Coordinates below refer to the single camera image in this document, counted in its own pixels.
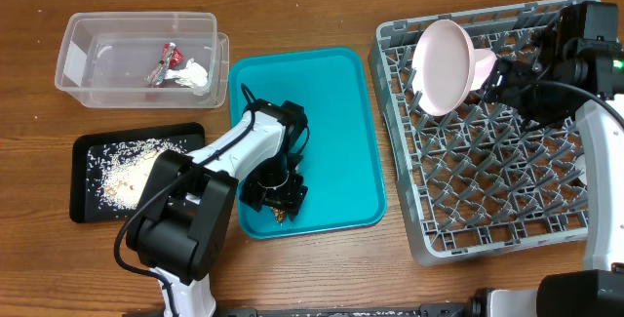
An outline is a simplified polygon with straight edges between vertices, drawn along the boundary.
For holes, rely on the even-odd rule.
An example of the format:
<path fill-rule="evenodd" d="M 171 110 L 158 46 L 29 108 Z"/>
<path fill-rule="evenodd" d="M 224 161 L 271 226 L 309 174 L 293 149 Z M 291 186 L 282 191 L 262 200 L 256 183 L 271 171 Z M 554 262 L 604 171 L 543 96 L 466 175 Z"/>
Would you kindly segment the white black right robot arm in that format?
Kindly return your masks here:
<path fill-rule="evenodd" d="M 486 290 L 472 316 L 620 316 L 623 313 L 623 48 L 618 8 L 585 1 L 561 9 L 532 39 L 535 64 L 499 59 L 483 100 L 511 106 L 529 133 L 567 117 L 581 136 L 589 224 L 583 268 L 548 275 L 535 290 Z"/>

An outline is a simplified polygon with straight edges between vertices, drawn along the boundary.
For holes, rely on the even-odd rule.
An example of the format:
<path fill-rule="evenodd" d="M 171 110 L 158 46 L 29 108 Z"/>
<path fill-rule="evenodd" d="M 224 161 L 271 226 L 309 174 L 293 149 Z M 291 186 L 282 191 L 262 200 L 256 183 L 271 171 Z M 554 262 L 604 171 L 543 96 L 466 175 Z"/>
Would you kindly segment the red snack wrapper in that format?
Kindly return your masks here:
<path fill-rule="evenodd" d="M 147 86 L 149 88 L 159 87 L 166 79 L 166 74 L 170 68 L 176 67 L 183 61 L 183 54 L 176 44 L 170 42 L 164 45 L 162 56 L 155 68 L 147 76 Z"/>

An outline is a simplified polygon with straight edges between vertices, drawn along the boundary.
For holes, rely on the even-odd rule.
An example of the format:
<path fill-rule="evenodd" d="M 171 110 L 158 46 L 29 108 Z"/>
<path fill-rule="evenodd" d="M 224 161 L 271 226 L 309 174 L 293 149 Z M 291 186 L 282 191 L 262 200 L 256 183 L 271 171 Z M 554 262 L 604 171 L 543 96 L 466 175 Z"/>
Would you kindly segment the grey white bowl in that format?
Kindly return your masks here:
<path fill-rule="evenodd" d="M 574 161 L 574 168 L 580 172 L 578 179 L 584 184 L 587 184 L 586 162 L 585 155 L 579 155 Z"/>

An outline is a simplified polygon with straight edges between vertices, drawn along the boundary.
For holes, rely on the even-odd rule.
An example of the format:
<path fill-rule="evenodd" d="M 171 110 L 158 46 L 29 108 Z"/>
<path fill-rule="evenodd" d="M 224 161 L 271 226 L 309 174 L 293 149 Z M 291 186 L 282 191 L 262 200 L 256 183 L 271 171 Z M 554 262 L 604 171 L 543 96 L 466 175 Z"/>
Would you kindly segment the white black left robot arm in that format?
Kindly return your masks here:
<path fill-rule="evenodd" d="M 293 147 L 309 134 L 302 106 L 250 101 L 243 118 L 189 154 L 160 154 L 135 213 L 114 243 L 117 264 L 158 280 L 161 316 L 212 316 L 209 273 L 222 249 L 234 201 L 255 211 L 298 215 L 307 188 Z"/>

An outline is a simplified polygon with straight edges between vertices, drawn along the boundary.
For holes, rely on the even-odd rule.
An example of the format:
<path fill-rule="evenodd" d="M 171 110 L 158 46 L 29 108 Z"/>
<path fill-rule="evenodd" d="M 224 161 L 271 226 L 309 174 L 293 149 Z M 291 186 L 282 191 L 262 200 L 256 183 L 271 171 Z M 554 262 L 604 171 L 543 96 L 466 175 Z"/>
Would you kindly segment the large white plate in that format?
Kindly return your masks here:
<path fill-rule="evenodd" d="M 467 32 L 452 20 L 437 20 L 419 38 L 412 58 L 418 105 L 432 116 L 455 110 L 467 97 L 475 74 L 475 53 Z"/>

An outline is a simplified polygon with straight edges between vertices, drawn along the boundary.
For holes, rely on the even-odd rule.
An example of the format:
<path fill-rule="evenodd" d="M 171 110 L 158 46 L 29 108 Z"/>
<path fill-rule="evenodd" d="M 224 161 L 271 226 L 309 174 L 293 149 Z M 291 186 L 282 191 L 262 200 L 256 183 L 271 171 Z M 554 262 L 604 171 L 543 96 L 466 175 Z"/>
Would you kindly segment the white tissue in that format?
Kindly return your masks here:
<path fill-rule="evenodd" d="M 210 90 L 208 71 L 195 59 L 189 59 L 182 69 L 169 69 L 166 72 L 165 80 L 173 80 L 183 87 L 196 89 L 199 95 Z"/>

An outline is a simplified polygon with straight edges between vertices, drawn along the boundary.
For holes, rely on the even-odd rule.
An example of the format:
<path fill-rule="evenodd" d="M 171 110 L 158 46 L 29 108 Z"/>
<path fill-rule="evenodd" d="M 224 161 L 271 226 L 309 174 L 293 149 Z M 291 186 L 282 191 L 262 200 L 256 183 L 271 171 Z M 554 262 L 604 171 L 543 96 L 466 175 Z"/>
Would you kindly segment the white bowl with rice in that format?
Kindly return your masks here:
<path fill-rule="evenodd" d="M 497 56 L 490 49 L 476 49 L 474 55 L 476 61 L 471 91 L 478 91 L 489 78 L 496 64 Z"/>

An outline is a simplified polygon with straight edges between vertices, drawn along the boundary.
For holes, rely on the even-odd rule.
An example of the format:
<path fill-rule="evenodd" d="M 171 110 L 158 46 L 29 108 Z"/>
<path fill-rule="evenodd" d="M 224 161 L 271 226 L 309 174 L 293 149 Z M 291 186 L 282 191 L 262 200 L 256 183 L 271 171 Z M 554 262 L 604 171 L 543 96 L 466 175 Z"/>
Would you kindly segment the brown food scrap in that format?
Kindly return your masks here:
<path fill-rule="evenodd" d="M 272 212 L 274 214 L 275 220 L 278 223 L 283 223 L 286 220 L 287 216 L 288 216 L 288 212 L 285 211 L 285 210 L 273 208 Z"/>

